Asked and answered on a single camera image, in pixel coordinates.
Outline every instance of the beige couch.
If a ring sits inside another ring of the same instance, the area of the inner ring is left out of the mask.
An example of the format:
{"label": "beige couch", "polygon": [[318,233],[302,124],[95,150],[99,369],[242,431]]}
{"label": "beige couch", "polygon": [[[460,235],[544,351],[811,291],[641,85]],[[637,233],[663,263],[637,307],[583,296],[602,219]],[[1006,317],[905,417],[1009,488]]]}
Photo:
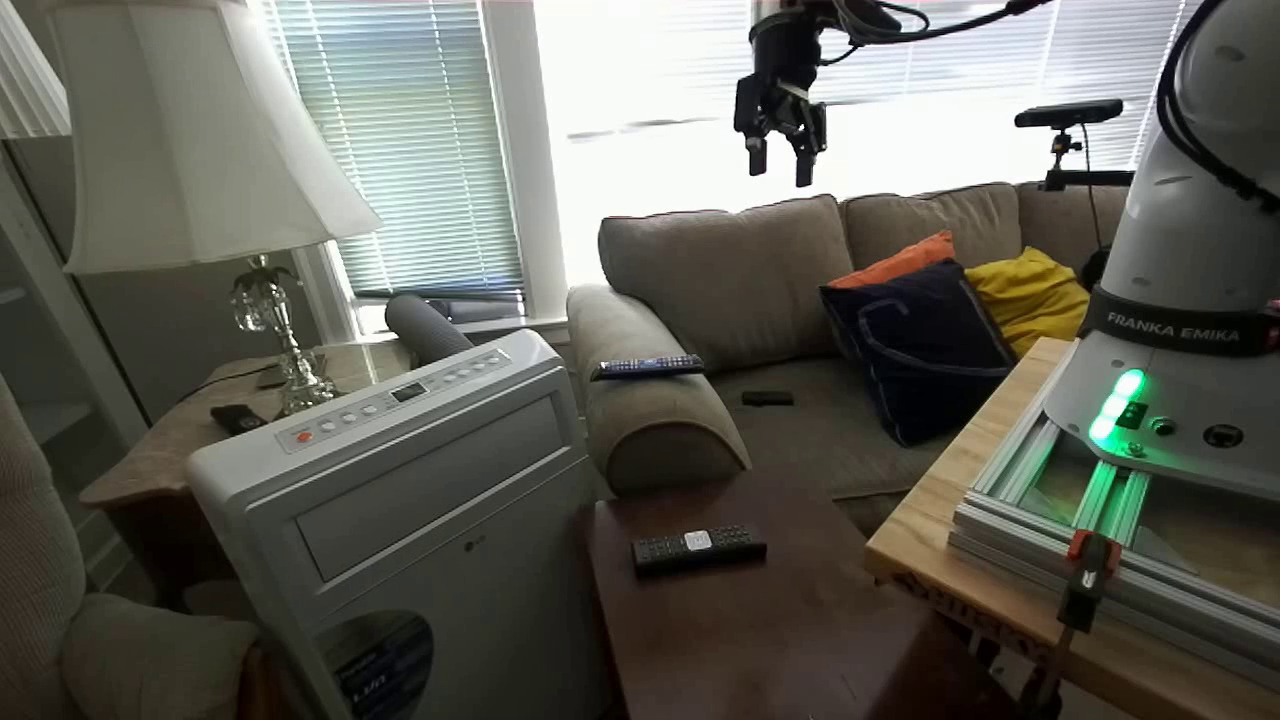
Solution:
{"label": "beige couch", "polygon": [[[1123,193],[975,186],[932,198],[807,198],[747,213],[610,217],[610,289],[571,289],[568,333],[594,459],[614,494],[768,472],[833,502],[905,494],[948,437],[905,447],[879,424],[864,378],[837,355],[821,285],[938,229],[959,263],[1024,246],[1085,270],[1114,235]],[[696,351],[708,378],[587,381],[595,362]],[[747,410],[781,387],[796,405]]]}

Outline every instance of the pillow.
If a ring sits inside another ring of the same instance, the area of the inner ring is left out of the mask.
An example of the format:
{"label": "pillow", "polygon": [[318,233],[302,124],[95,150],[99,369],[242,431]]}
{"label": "pillow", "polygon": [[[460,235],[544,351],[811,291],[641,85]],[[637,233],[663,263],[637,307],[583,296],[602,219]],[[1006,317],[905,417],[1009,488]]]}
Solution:
{"label": "pillow", "polygon": [[951,233],[932,233],[860,274],[843,274],[837,278],[827,289],[870,289],[870,285],[890,285],[896,278],[907,278],[907,274],[921,274],[928,263],[944,263],[944,261],[955,261],[955,246],[951,246]]}
{"label": "pillow", "polygon": [[860,355],[877,417],[902,446],[959,428],[1018,362],[951,261],[821,296],[840,351]]}
{"label": "pillow", "polygon": [[1070,263],[1056,263],[1039,248],[966,270],[966,278],[1018,355],[1024,355],[1039,335],[1073,342],[1085,325],[1089,291],[1078,285]]}

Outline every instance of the wall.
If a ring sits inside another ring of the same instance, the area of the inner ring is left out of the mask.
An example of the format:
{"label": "wall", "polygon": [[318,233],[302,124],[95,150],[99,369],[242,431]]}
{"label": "wall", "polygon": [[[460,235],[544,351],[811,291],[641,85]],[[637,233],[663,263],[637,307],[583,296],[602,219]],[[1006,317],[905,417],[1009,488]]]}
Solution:
{"label": "wall", "polygon": [[[38,0],[17,0],[34,38],[48,47],[48,33],[34,14]],[[76,162],[74,141],[41,141],[17,150],[19,175],[34,189],[62,251],[76,241]],[[242,263],[185,270],[185,274],[137,274],[137,278],[87,278],[83,299],[103,327],[142,410],[158,419],[163,410],[202,387],[202,381],[231,355],[265,355],[278,343],[268,335],[245,335],[229,312],[229,289]],[[296,327],[306,343],[318,343],[318,325],[296,291]]]}

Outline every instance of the wooden table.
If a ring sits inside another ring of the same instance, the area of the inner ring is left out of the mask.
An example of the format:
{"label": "wooden table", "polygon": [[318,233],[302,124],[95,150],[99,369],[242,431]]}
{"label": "wooden table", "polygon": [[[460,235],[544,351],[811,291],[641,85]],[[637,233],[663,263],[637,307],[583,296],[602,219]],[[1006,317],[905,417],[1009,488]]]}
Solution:
{"label": "wooden table", "polygon": [[[706,524],[762,528],[768,559],[637,580],[637,535]],[[932,614],[864,578],[860,535],[807,488],[602,502],[587,547],[628,720],[1012,715]]]}
{"label": "wooden table", "polygon": [[[319,347],[319,366],[342,393],[414,369],[408,351],[391,342]],[[268,374],[278,374],[274,355],[215,369],[188,399],[170,410],[122,464],[82,494],[82,505],[110,514],[158,586],[158,606],[185,608],[188,586],[235,578],[188,494],[188,457],[229,437],[207,417],[215,405],[250,405],[256,417],[282,417],[282,387],[259,387]]]}
{"label": "wooden table", "polygon": [[[1073,343],[1063,342],[1039,342],[879,524],[864,551],[874,578],[907,587],[938,614],[1033,660],[1044,660],[1060,637],[1056,606],[1018,578],[951,551],[948,533],[975,472],[1070,351]],[[1280,692],[1229,677],[1109,619],[1073,641],[1063,682],[1134,715],[1280,715]]]}

